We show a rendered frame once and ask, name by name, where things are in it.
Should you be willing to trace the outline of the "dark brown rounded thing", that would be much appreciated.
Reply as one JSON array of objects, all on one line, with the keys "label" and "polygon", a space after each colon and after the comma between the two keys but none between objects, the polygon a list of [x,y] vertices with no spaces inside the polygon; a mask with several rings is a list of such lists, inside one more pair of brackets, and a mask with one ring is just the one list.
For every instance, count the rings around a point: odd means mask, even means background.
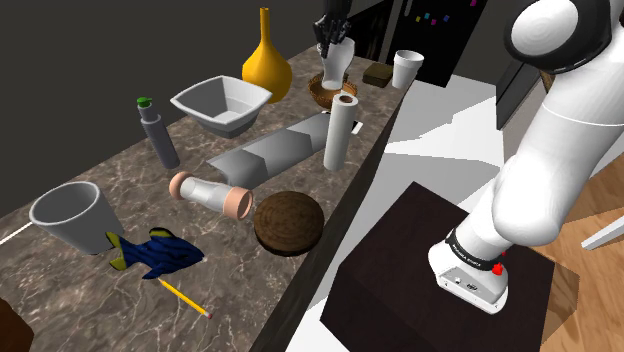
[{"label": "dark brown rounded thing", "polygon": [[30,352],[32,328],[0,298],[0,352]]}]

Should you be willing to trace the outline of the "large grey cup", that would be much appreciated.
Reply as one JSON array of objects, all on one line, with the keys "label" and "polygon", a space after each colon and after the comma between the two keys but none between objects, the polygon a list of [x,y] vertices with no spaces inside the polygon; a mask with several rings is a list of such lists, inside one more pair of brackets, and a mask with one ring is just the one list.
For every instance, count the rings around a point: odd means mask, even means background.
[{"label": "large grey cup", "polygon": [[88,181],[65,183],[46,192],[32,204],[29,218],[36,226],[89,255],[113,247],[106,232],[124,233],[104,193]]}]

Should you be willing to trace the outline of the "white paper towel roll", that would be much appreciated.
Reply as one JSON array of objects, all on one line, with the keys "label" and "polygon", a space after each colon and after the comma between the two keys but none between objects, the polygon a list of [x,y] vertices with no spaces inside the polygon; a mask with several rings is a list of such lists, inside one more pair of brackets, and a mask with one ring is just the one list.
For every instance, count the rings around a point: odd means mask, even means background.
[{"label": "white paper towel roll", "polygon": [[344,166],[357,106],[358,99],[344,91],[333,97],[324,151],[324,166],[330,171]]}]

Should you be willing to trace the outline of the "clear shaker with pink ends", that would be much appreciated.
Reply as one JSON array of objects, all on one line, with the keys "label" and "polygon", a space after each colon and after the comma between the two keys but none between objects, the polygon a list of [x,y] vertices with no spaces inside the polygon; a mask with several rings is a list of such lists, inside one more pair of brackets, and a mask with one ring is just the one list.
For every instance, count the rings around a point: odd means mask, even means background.
[{"label": "clear shaker with pink ends", "polygon": [[175,199],[201,204],[236,220],[246,217],[253,204],[253,193],[248,189],[199,179],[186,171],[171,179],[169,192]]}]

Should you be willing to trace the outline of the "grey flat long box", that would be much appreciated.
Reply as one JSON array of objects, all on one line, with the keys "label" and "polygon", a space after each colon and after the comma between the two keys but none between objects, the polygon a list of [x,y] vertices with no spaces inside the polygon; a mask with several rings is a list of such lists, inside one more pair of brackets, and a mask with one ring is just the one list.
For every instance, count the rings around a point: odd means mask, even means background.
[{"label": "grey flat long box", "polygon": [[323,150],[330,113],[323,111],[207,161],[230,186],[254,189]]}]

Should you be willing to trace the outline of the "dark robot stand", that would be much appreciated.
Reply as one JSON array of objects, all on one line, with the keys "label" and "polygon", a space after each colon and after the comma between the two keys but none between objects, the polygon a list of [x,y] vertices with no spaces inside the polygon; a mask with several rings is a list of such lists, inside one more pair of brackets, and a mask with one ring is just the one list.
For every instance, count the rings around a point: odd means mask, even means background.
[{"label": "dark robot stand", "polygon": [[324,326],[349,352],[539,352],[575,312],[578,275],[514,246],[505,306],[481,311],[439,288],[427,258],[466,215],[411,183],[340,264]]}]

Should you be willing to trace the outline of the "black fridge with coloured magnets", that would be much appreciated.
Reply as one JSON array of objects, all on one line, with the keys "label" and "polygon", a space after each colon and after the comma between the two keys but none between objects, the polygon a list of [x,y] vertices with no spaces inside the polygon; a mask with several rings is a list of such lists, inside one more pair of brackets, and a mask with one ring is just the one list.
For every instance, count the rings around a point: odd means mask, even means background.
[{"label": "black fridge with coloured magnets", "polygon": [[488,0],[402,0],[387,64],[398,50],[424,56],[416,79],[445,87]]}]

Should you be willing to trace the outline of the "white narrow vase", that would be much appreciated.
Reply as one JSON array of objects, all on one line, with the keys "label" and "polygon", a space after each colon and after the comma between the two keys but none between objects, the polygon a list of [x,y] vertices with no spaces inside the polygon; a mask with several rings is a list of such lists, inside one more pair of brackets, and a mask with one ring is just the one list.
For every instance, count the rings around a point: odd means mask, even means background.
[{"label": "white narrow vase", "polygon": [[322,58],[324,74],[322,87],[326,90],[340,90],[344,74],[354,57],[355,41],[345,37],[339,44],[331,43],[326,58]]}]

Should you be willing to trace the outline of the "brown round wooden disc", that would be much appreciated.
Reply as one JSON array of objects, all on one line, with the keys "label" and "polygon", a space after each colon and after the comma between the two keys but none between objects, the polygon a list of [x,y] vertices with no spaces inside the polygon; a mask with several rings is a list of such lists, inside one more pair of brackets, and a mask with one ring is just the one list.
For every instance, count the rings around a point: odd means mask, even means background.
[{"label": "brown round wooden disc", "polygon": [[289,257],[310,251],[325,224],[317,201],[307,194],[282,191],[264,199],[253,217],[258,242],[269,252]]}]

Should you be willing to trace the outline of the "yellow long-necked vase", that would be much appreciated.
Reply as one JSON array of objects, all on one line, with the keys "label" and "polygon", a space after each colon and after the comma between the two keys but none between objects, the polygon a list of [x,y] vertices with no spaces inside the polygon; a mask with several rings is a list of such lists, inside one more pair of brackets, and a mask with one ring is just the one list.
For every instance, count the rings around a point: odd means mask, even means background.
[{"label": "yellow long-necked vase", "polygon": [[270,11],[260,10],[260,42],[242,66],[242,79],[272,93],[268,104],[281,101],[288,93],[292,82],[290,64],[281,56],[271,41]]}]

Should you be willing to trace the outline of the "white square bowl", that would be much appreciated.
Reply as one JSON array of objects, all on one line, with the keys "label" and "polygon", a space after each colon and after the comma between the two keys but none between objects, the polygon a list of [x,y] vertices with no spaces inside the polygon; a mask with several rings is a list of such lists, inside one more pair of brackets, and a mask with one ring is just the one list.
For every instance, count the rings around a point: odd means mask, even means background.
[{"label": "white square bowl", "polygon": [[170,99],[201,127],[223,138],[234,138],[249,129],[272,93],[230,76],[197,83]]}]

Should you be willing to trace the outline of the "blue and yellow fish toy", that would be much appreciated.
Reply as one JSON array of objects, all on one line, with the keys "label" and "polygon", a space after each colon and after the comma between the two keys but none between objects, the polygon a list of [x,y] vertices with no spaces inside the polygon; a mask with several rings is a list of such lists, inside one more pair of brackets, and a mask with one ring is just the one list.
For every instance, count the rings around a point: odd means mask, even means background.
[{"label": "blue and yellow fish toy", "polygon": [[135,263],[143,263],[150,267],[143,279],[149,280],[190,267],[204,258],[201,250],[166,228],[152,228],[149,236],[149,241],[134,244],[113,232],[106,232],[108,241],[120,250],[110,265],[123,271]]}]

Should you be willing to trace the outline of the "dark olive block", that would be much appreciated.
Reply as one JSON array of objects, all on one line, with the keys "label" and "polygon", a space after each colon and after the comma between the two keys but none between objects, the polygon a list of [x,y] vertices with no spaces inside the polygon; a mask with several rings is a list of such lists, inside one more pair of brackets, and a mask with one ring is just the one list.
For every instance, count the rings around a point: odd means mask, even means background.
[{"label": "dark olive block", "polygon": [[372,63],[363,73],[362,81],[366,84],[385,88],[392,80],[393,67],[379,62]]}]

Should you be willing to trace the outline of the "grey bottle with green cap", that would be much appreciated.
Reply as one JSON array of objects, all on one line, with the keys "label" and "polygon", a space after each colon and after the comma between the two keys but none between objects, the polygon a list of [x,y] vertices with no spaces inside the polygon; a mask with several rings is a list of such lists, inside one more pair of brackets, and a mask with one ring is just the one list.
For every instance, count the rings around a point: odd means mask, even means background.
[{"label": "grey bottle with green cap", "polygon": [[167,128],[152,103],[152,99],[139,97],[136,102],[137,109],[141,115],[140,122],[163,167],[166,169],[177,168],[180,165],[179,157]]}]

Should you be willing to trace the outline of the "brown woven bowl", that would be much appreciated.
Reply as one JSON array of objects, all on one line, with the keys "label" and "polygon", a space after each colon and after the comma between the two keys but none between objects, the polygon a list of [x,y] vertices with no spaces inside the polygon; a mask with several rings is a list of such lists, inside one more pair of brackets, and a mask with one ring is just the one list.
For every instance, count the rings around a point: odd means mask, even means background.
[{"label": "brown woven bowl", "polygon": [[333,104],[333,98],[340,93],[348,93],[356,96],[357,86],[347,80],[344,80],[340,90],[327,90],[322,87],[323,74],[319,73],[308,82],[308,91],[313,100],[322,108],[330,110]]}]

